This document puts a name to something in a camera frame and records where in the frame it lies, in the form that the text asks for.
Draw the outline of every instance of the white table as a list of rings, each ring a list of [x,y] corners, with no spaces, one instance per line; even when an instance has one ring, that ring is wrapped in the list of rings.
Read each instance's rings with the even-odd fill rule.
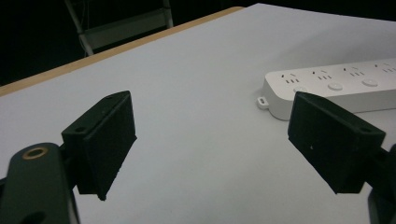
[[[264,75],[396,57],[396,23],[255,5],[0,97],[0,176],[14,153],[129,90],[137,140],[87,223],[369,223],[367,196],[334,195],[255,100]],[[360,113],[396,143],[396,110]]]

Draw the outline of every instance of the power strip switch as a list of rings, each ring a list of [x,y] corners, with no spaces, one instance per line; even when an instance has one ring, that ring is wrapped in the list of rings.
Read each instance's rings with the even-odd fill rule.
[[[257,105],[289,120],[297,91],[325,97],[352,113],[396,108],[396,58],[270,72]]]

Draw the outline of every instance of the dark background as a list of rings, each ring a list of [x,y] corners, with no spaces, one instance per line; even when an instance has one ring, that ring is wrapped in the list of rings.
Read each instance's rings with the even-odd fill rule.
[[[87,8],[90,9],[91,27],[148,12],[162,5],[162,0],[85,0],[85,7],[83,0],[72,2],[80,17],[87,16]],[[256,3],[396,21],[394,7],[390,1],[384,0],[362,0],[357,3],[345,0],[170,0],[175,25],[228,7],[248,7]],[[0,15],[0,85],[48,71],[85,56],[76,27],[62,0],[2,0]]]

